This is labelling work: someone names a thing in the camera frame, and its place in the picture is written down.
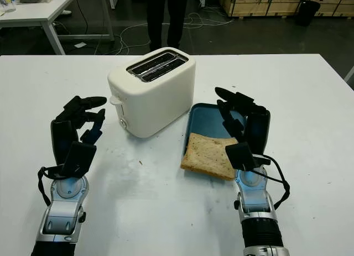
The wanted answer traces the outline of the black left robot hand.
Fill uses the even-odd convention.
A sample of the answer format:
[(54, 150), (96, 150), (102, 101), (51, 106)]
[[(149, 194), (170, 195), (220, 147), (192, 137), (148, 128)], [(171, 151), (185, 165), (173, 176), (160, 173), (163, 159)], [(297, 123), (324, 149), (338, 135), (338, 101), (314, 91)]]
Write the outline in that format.
[[(74, 96), (65, 106), (64, 110), (51, 121), (51, 140), (56, 164), (63, 164), (73, 142), (83, 142), (94, 145), (102, 135), (102, 125), (105, 120), (105, 109), (97, 113), (89, 112), (90, 109), (100, 107), (107, 102), (105, 97)], [(86, 130), (81, 137), (77, 130), (87, 123), (92, 122), (91, 129)]]

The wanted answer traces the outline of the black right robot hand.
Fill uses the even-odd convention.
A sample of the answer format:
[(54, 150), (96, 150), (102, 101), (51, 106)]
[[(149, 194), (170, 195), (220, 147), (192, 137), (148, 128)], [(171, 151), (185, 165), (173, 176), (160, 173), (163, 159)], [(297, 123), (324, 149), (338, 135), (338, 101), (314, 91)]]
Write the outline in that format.
[(266, 148), (270, 112), (257, 105), (254, 99), (240, 92), (215, 87), (218, 110), (223, 126), (238, 142), (247, 142), (253, 154), (262, 155)]

